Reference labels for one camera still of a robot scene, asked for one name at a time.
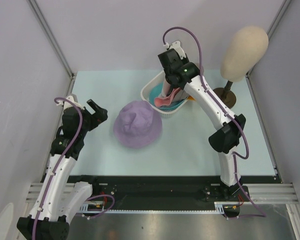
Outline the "pink bucket hat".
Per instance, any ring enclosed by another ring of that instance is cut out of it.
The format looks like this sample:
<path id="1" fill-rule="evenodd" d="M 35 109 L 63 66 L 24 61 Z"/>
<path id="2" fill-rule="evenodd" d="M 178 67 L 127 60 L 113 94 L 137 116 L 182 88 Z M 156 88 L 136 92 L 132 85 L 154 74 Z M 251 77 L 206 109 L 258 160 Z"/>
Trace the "pink bucket hat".
<path id="1" fill-rule="evenodd" d="M 154 99 L 154 105 L 159 108 L 162 106 L 170 106 L 172 103 L 178 102 L 180 97 L 177 96 L 181 91 L 181 88 L 174 88 L 169 96 L 166 97 L 156 97 Z"/>

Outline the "purple bucket hat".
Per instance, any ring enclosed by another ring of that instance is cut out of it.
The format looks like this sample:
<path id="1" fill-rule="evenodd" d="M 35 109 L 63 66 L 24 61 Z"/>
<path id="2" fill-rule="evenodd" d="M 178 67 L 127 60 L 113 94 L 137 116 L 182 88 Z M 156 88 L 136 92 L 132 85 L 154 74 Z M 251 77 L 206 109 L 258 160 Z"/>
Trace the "purple bucket hat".
<path id="1" fill-rule="evenodd" d="M 116 139 L 125 147 L 140 149 L 152 144 L 162 134 L 160 114 L 145 100 L 124 106 L 113 125 Z"/>

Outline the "grey beige bucket hat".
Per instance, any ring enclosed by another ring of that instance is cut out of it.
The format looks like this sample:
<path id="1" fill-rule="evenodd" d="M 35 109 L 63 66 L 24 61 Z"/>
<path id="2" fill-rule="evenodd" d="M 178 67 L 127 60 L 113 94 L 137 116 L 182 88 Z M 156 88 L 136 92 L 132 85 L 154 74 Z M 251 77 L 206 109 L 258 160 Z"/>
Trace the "grey beige bucket hat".
<path id="1" fill-rule="evenodd" d="M 163 81 L 163 85 L 162 85 L 162 89 L 161 89 L 161 93 L 160 93 L 159 97 L 163 97 L 163 98 L 169 97 L 172 93 L 174 93 L 172 102 L 184 100 L 184 99 L 188 98 L 188 96 L 189 96 L 181 88 L 177 91 L 177 88 L 173 88 L 172 85 L 170 83 L 168 83 L 168 81 L 165 79 Z"/>

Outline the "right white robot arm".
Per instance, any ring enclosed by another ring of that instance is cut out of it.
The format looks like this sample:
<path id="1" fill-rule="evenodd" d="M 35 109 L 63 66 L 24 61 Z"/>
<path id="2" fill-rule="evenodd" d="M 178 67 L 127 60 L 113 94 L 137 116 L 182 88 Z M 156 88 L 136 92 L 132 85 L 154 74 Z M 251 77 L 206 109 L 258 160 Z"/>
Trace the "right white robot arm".
<path id="1" fill-rule="evenodd" d="M 234 114 L 209 87 L 200 69 L 186 56 L 170 48 L 158 55 L 165 74 L 161 94 L 155 98 L 156 107 L 169 106 L 186 93 L 193 97 L 212 122 L 215 133 L 210 146 L 218 153 L 220 162 L 220 194 L 232 201 L 239 194 L 240 175 L 236 163 L 236 147 L 243 136 L 246 118 Z"/>

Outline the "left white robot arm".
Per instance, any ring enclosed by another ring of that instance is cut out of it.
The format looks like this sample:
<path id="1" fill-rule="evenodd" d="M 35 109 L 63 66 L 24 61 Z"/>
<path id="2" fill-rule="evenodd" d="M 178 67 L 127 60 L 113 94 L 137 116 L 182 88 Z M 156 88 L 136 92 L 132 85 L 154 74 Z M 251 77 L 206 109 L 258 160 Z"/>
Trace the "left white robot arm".
<path id="1" fill-rule="evenodd" d="M 71 221 L 81 205 L 87 199 L 97 199 L 101 193 L 96 177 L 82 175 L 63 198 L 87 133 L 107 120 L 108 111 L 89 99 L 87 104 L 94 111 L 90 113 L 71 95 L 56 97 L 54 101 L 62 106 L 63 113 L 51 143 L 44 181 L 28 216 L 20 217 L 17 222 L 17 229 L 27 240 L 67 239 Z"/>

